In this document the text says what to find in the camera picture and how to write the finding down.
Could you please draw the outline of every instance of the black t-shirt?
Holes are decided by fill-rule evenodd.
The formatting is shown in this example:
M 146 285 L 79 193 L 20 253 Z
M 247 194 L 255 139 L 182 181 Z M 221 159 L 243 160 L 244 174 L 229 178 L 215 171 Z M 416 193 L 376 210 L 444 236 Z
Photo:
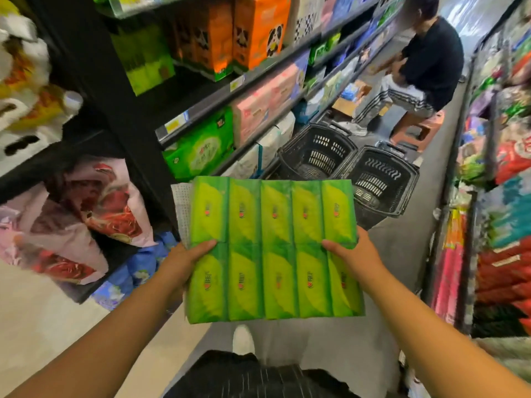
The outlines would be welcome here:
M 439 17 L 428 32 L 411 39 L 402 55 L 407 57 L 400 69 L 406 82 L 424 91 L 427 102 L 441 110 L 454 97 L 465 63 L 457 31 Z

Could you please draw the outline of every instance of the white pants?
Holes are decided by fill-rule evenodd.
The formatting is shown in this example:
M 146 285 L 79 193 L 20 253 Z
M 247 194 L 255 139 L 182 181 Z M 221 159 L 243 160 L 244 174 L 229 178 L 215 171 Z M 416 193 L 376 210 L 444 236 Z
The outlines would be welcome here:
M 380 85 L 372 88 L 365 97 L 364 102 L 356 109 L 356 112 L 360 113 L 354 117 L 353 121 L 365 128 L 388 104 L 396 104 L 416 116 L 427 119 L 435 114 L 433 107 L 427 103 L 426 94 L 423 91 L 413 85 L 406 87 L 396 85 L 392 75 L 389 74 L 382 78 Z

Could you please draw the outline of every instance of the white shoe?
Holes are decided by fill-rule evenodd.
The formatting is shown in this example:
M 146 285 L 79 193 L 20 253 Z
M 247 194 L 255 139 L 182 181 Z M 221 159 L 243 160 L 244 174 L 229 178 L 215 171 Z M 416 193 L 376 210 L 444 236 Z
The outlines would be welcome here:
M 251 330 L 246 325 L 239 325 L 234 330 L 233 353 L 236 355 L 254 354 L 254 341 Z
M 338 124 L 341 124 L 352 135 L 357 135 L 358 137 L 364 137 L 368 134 L 368 130 L 366 127 L 362 127 L 359 124 L 354 123 L 352 121 L 342 121 Z

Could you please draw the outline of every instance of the aisle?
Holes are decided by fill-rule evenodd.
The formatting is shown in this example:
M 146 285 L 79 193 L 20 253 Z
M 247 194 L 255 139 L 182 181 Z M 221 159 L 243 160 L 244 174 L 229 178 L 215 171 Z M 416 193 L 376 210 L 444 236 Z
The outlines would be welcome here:
M 404 45 L 393 40 L 376 62 L 386 60 Z M 433 210 L 438 204 L 464 88 L 460 85 L 455 92 L 446 108 L 444 127 L 424 155 L 420 179 L 406 212 L 399 219 L 385 219 L 369 232 L 386 267 L 412 290 L 435 224 Z M 394 125 L 390 121 L 389 132 Z M 374 137 L 355 142 L 374 142 Z M 249 327 L 255 337 L 256 353 L 272 365 L 298 360 L 302 368 L 324 368 L 346 381 L 363 398 L 383 398 L 388 389 L 395 389 L 398 380 L 398 348 L 374 303 L 368 296 L 365 301 L 365 317 L 251 321 Z M 206 350 L 230 350 L 235 326 L 234 323 L 212 324 L 172 384 Z

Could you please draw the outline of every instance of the plastic stool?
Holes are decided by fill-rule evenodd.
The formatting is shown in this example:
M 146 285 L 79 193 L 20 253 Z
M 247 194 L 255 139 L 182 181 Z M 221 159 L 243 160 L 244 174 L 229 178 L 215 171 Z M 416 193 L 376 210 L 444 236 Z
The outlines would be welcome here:
M 395 134 L 391 137 L 391 142 L 397 145 L 399 142 L 404 141 L 415 145 L 418 152 L 424 152 L 444 122 L 444 110 L 438 111 L 429 119 L 419 122 L 420 120 L 422 119 L 413 113 L 404 114 L 393 129 Z M 413 126 L 421 129 L 418 139 L 407 134 L 408 128 Z

